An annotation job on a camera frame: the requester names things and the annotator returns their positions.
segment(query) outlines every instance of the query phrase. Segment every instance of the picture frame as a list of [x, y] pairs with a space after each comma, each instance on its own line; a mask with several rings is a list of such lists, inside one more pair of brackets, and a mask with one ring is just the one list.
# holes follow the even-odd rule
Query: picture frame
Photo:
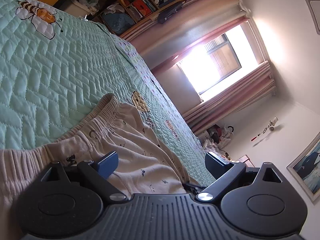
[[287, 166], [287, 170], [314, 202], [320, 196], [320, 133]]
[[316, 31], [320, 35], [320, 0], [306, 0], [306, 2], [310, 10], [312, 20], [315, 24]]

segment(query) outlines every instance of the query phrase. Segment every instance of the framed picture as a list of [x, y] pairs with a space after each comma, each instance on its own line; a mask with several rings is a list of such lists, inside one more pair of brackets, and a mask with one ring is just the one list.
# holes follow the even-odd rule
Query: framed picture
[[320, 196], [320, 133], [287, 169], [312, 202]]

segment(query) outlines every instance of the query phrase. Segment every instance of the round black pad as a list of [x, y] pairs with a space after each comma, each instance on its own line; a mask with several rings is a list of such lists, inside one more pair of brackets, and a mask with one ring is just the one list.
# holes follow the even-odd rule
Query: round black pad
[[280, 198], [265, 194], [251, 197], [247, 205], [252, 212], [262, 216], [274, 216], [281, 213], [285, 207]]
[[221, 200], [221, 212], [240, 230], [258, 237], [284, 237], [300, 232], [307, 207], [272, 164], [263, 164], [254, 182]]
[[101, 198], [90, 189], [60, 181], [40, 182], [18, 199], [17, 219], [23, 232], [58, 238], [85, 231], [102, 208]]
[[75, 207], [73, 197], [65, 194], [52, 194], [39, 200], [39, 210], [47, 215], [58, 216], [70, 212]]

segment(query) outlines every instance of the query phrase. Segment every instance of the pink curtain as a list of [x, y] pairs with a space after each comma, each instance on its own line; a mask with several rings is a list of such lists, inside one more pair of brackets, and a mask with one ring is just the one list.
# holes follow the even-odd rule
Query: pink curtain
[[269, 62], [265, 61], [223, 92], [183, 114], [183, 118], [193, 133], [199, 135], [223, 117], [247, 107], [275, 89]]
[[245, 20], [245, 15], [239, 0], [196, 0], [173, 14], [164, 24], [155, 23], [149, 28], [147, 23], [141, 23], [148, 29], [130, 42], [149, 69], [167, 62], [170, 62], [170, 68], [179, 53], [211, 38], [214, 32], [225, 29], [228, 24]]

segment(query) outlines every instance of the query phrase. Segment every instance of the mint green quilted bedspread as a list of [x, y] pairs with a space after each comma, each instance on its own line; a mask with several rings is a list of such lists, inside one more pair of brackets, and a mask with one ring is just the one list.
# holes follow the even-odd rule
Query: mint green quilted bedspread
[[202, 185], [198, 139], [136, 49], [102, 25], [34, 0], [0, 0], [0, 148], [32, 149], [78, 124], [106, 93], [147, 108], [143, 121]]

